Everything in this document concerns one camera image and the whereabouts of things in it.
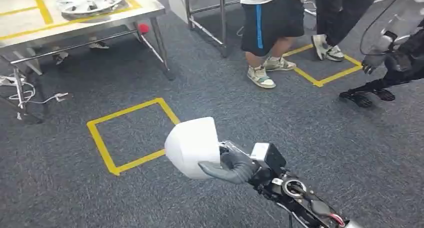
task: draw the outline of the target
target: black shorts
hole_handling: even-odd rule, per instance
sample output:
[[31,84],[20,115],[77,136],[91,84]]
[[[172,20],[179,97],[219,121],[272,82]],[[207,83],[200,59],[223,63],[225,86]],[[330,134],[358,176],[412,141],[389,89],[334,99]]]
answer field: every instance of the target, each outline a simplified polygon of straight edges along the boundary
[[300,0],[242,4],[245,14],[241,49],[264,57],[278,38],[304,35],[304,6]]

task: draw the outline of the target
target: shoe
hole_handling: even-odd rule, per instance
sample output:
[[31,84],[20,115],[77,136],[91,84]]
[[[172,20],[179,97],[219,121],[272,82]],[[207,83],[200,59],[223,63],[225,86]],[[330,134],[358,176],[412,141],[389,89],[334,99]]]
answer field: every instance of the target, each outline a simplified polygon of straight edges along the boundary
[[69,56],[69,54],[67,52],[60,52],[58,54],[54,54],[52,56],[53,60],[56,61],[56,66],[62,64],[62,62],[64,62],[64,60]]
[[342,62],[345,59],[345,54],[342,53],[338,45],[329,46],[325,58],[334,62]]
[[99,49],[99,50],[106,50],[109,49],[109,46],[107,46],[104,42],[99,41],[95,43],[91,43],[88,45],[90,49]]
[[328,51],[327,36],[325,34],[316,34],[311,37],[313,48],[318,58],[323,61]]
[[295,63],[287,61],[283,57],[279,60],[270,60],[270,58],[266,59],[263,63],[263,67],[265,67],[267,72],[290,71],[296,68]]
[[276,87],[276,84],[272,79],[267,76],[267,71],[263,66],[260,68],[253,68],[249,66],[249,70],[247,71],[247,77],[253,81],[256,85],[259,87],[265,88],[265,89],[272,89]]

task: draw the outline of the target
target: floor marking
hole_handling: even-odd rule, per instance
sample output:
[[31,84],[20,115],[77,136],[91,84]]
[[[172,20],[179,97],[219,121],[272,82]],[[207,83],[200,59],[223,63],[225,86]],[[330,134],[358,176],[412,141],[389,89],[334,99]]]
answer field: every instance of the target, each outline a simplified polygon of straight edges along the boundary
[[169,105],[165,102],[165,100],[163,98],[155,98],[149,101],[146,101],[144,103],[132,106],[130,108],[126,108],[120,111],[117,111],[115,113],[112,114],[108,114],[106,116],[94,119],[94,120],[90,120],[87,122],[87,127],[88,130],[91,133],[91,136],[93,137],[93,140],[98,148],[98,151],[100,152],[101,157],[103,158],[104,164],[106,165],[107,169],[109,170],[110,173],[119,176],[121,172],[127,171],[131,168],[134,168],[136,166],[139,166],[143,163],[152,161],[156,158],[159,158],[163,155],[165,155],[165,149],[161,149],[158,150],[156,152],[153,152],[151,154],[148,154],[146,156],[143,156],[141,158],[138,158],[134,161],[131,161],[129,163],[123,164],[119,167],[117,167],[111,157],[111,155],[109,154],[108,149],[106,148],[105,143],[102,140],[102,137],[99,133],[99,130],[96,127],[96,124],[111,120],[113,118],[146,108],[148,106],[154,105],[154,104],[158,104],[160,105],[160,107],[162,108],[162,110],[165,112],[165,114],[168,116],[168,118],[172,121],[172,123],[174,123],[175,125],[180,123],[180,119],[178,119],[178,117],[175,115],[175,113],[171,110],[171,108],[169,107]]
[[[305,45],[303,47],[300,47],[300,48],[294,49],[292,51],[289,51],[289,52],[283,54],[282,56],[283,57],[288,57],[288,56],[291,56],[291,55],[294,55],[294,54],[297,54],[297,53],[300,53],[300,52],[304,52],[304,51],[309,50],[309,49],[311,49],[313,47],[314,46],[312,44],[308,44],[308,45]],[[327,84],[329,82],[332,82],[332,81],[334,81],[336,79],[339,79],[341,77],[347,76],[347,75],[349,75],[351,73],[354,73],[354,72],[357,72],[357,71],[361,70],[362,63],[360,61],[358,61],[358,60],[356,60],[356,59],[354,59],[354,58],[352,58],[352,57],[350,57],[348,55],[344,55],[344,58],[347,61],[355,64],[355,67],[352,67],[352,68],[343,70],[343,71],[341,71],[341,72],[339,72],[337,74],[331,75],[331,76],[329,76],[327,78],[324,78],[322,80],[317,80],[317,79],[313,78],[311,75],[309,75],[308,73],[306,73],[305,71],[303,71],[299,67],[296,67],[294,69],[294,71],[296,73],[298,73],[299,75],[301,75],[306,80],[308,80],[309,82],[311,82],[312,84],[314,84],[315,86],[317,86],[317,87],[323,87],[325,84]]]
[[[125,0],[125,1],[127,1],[130,4],[130,7],[115,10],[115,11],[110,12],[110,13],[105,13],[105,14],[100,14],[100,15],[85,17],[85,18],[79,18],[79,19],[73,19],[73,20],[70,20],[70,21],[67,21],[67,22],[64,22],[64,23],[51,24],[51,25],[47,25],[47,26],[44,26],[44,27],[41,27],[41,28],[38,28],[38,29],[26,30],[26,31],[18,32],[18,33],[0,36],[0,41],[12,39],[12,38],[15,38],[15,37],[20,37],[20,36],[25,36],[25,35],[29,35],[29,34],[33,34],[33,33],[37,33],[37,32],[47,31],[47,30],[50,30],[50,29],[58,28],[58,27],[64,27],[64,26],[75,24],[75,23],[82,23],[82,22],[93,20],[93,19],[103,18],[103,17],[107,17],[107,16],[110,16],[110,15],[119,14],[119,13],[122,13],[122,12],[128,12],[128,11],[132,11],[132,10],[139,9],[139,8],[143,7],[136,0]],[[43,0],[35,0],[35,2],[37,3],[36,8],[40,8],[40,7],[43,7],[43,6],[46,7]],[[44,22],[46,24],[47,24],[47,22],[50,22],[49,17],[51,19],[51,15],[50,15],[50,12],[48,11],[47,8],[46,8],[45,11],[42,11],[42,9],[40,9],[40,13],[41,13],[41,16],[43,17]]]
[[296,54],[296,53],[300,53],[300,52],[303,52],[303,51],[309,50],[309,49],[311,49],[312,47],[314,47],[312,44],[308,44],[308,45],[305,45],[305,46],[303,46],[303,47],[300,47],[300,48],[297,48],[297,49],[291,50],[291,51],[289,51],[289,52],[287,52],[287,53],[284,53],[282,56],[283,56],[283,57],[288,57],[288,56],[294,55],[294,54]]
[[320,80],[320,82],[321,82],[321,84],[322,84],[322,85],[324,85],[324,84],[326,84],[326,83],[329,83],[329,82],[332,82],[332,81],[334,81],[334,80],[336,80],[336,79],[339,79],[340,77],[347,76],[347,75],[349,75],[350,73],[357,72],[357,71],[359,71],[359,70],[361,70],[361,69],[362,69],[362,66],[355,66],[355,67],[352,67],[352,68],[350,68],[350,69],[343,70],[343,71],[341,71],[341,72],[339,72],[339,73],[337,73],[337,74],[334,74],[334,75],[332,75],[332,76],[330,76],[330,77],[327,77],[327,78],[325,78],[325,79],[322,79],[322,80]]
[[35,0],[35,3],[37,4],[38,9],[40,10],[42,19],[44,20],[44,23],[46,25],[50,25],[53,23],[53,18],[50,15],[49,9],[47,9],[46,4],[44,4],[43,0]]
[[312,84],[314,84],[317,87],[323,87],[323,84],[319,81],[316,80],[315,78],[313,78],[312,76],[310,76],[308,73],[304,72],[303,70],[299,69],[299,68],[294,68],[294,71],[303,76],[306,80],[310,81]]
[[6,12],[3,12],[3,13],[0,13],[0,17],[12,15],[12,14],[16,14],[16,13],[21,13],[21,12],[26,12],[26,11],[30,11],[30,10],[35,10],[35,9],[38,9],[38,6],[32,6],[32,7],[23,8],[23,9],[15,9],[15,10],[11,10],[11,11],[6,11]]

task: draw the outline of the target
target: stainless steel table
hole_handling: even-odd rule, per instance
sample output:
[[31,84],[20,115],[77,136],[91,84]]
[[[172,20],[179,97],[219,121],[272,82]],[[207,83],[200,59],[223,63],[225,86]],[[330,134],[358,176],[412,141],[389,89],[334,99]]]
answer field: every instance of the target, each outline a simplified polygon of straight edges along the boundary
[[[163,64],[161,67],[163,73],[169,80],[173,80],[174,74],[168,67],[167,53],[157,21],[157,17],[163,14],[165,14],[165,8],[156,0],[124,0],[120,7],[110,13],[74,18],[63,16],[56,8],[56,0],[0,0],[0,54],[14,52],[19,57],[10,61],[10,64],[14,66],[15,78],[19,80],[17,64],[27,63],[30,66],[28,62],[41,57],[134,34],[140,42],[145,43],[153,51]],[[158,51],[138,29],[139,21],[145,19],[150,19]],[[32,50],[33,47],[121,25],[127,26],[129,31],[46,53],[35,54]],[[18,52],[25,50],[32,54],[24,57]],[[41,74],[37,67],[31,68]],[[18,82],[16,90],[19,103],[21,103],[22,87]],[[25,104],[19,108],[25,110]]]

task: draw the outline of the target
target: black glove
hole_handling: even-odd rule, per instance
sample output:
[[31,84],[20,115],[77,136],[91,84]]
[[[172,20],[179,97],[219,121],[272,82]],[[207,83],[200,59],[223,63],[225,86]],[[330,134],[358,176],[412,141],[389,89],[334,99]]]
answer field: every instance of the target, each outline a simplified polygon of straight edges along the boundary
[[200,161],[199,167],[211,177],[233,184],[247,183],[259,169],[259,165],[231,141],[224,141],[221,145],[228,151],[221,155],[221,165]]

